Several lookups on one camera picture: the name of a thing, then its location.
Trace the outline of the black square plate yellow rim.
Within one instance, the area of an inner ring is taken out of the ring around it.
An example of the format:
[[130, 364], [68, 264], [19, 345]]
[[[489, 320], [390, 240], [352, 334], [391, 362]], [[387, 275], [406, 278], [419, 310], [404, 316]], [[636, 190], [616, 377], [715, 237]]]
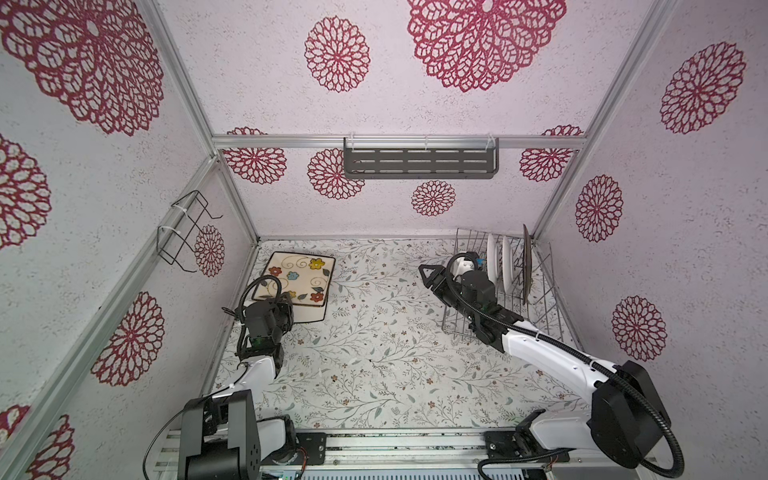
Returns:
[[526, 225], [523, 225], [523, 289], [522, 289], [522, 303], [524, 305], [529, 304], [529, 296], [533, 285], [533, 252], [532, 252], [532, 237]]

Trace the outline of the aluminium mounting rail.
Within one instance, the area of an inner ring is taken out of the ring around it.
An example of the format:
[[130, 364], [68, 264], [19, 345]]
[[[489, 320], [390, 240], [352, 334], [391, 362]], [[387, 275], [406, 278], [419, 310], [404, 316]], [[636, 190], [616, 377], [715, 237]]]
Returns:
[[[305, 479], [477, 479], [491, 447], [474, 428], [301, 430], [311, 440]], [[654, 479], [644, 468], [628, 470], [598, 451], [576, 450], [564, 461], [488, 465], [494, 479]]]

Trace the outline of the black square floral plate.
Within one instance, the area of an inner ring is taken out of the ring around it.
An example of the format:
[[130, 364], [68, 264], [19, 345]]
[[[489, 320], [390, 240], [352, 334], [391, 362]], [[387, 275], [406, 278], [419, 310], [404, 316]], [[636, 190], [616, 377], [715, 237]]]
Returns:
[[[319, 254], [287, 251], [273, 252], [262, 274], [280, 281], [280, 293], [287, 293], [294, 305], [323, 307], [328, 300], [329, 285], [336, 260]], [[252, 300], [276, 297], [277, 285], [263, 281], [251, 294]]]

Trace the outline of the white round plate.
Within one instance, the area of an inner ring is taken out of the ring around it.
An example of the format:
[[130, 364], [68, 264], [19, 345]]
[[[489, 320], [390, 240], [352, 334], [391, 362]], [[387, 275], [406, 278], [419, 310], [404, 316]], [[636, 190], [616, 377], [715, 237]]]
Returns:
[[489, 233], [486, 244], [486, 273], [490, 282], [496, 286], [498, 282], [498, 257], [496, 237]]

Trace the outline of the grey wall shelf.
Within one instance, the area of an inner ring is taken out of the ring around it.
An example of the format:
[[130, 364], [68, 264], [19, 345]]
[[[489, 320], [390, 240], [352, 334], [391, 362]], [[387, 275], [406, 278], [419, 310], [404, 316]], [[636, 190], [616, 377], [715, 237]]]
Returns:
[[499, 148], [492, 139], [480, 148], [358, 147], [343, 142], [344, 175], [354, 180], [484, 180], [499, 171]]

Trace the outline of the white square plate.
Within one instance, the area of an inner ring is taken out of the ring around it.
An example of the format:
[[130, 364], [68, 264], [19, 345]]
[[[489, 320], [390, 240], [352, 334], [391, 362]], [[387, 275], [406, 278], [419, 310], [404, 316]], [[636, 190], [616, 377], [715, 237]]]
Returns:
[[325, 319], [327, 306], [308, 306], [292, 304], [293, 321], [295, 324], [322, 322]]

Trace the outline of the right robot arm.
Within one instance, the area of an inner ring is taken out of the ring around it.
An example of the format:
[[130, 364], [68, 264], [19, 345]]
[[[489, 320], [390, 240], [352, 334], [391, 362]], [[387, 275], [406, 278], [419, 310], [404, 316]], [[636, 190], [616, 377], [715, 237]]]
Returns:
[[477, 467], [480, 477], [487, 476], [489, 465], [556, 463], [577, 450], [599, 451], [630, 470], [643, 467], [664, 478], [682, 476], [682, 447], [641, 365], [593, 357], [504, 308], [475, 252], [460, 252], [444, 265], [422, 264], [418, 271], [423, 285], [468, 321], [477, 340], [542, 369], [589, 407], [580, 414], [538, 409], [510, 432], [486, 434], [487, 456]]

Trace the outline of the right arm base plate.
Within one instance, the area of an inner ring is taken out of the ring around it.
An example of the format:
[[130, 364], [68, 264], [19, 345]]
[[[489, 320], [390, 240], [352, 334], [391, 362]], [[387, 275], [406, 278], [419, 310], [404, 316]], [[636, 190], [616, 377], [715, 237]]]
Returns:
[[492, 430], [483, 433], [490, 464], [568, 461], [571, 449], [546, 449], [529, 432]]

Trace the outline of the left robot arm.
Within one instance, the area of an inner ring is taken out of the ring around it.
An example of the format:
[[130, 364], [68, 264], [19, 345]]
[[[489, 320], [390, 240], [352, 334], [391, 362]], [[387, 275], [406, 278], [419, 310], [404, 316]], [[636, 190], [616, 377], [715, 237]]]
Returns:
[[259, 419], [255, 399], [282, 368], [282, 337], [294, 325], [292, 300], [287, 294], [257, 299], [235, 314], [243, 371], [222, 391], [190, 400], [182, 410], [179, 479], [259, 479], [263, 461], [299, 455], [290, 417]]

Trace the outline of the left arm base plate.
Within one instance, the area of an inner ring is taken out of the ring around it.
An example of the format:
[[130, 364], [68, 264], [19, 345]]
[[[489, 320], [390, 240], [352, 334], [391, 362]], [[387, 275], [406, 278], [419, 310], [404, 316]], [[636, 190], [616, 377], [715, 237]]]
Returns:
[[277, 451], [269, 454], [263, 465], [319, 466], [325, 463], [328, 435], [325, 432], [303, 432], [289, 437]]

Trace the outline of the round plate red rim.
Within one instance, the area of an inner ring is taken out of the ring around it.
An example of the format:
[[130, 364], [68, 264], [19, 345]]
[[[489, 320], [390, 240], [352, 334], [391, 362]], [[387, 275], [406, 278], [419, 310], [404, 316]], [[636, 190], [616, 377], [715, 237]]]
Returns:
[[514, 291], [514, 251], [512, 239], [507, 236], [502, 238], [502, 274], [505, 294], [512, 295]]

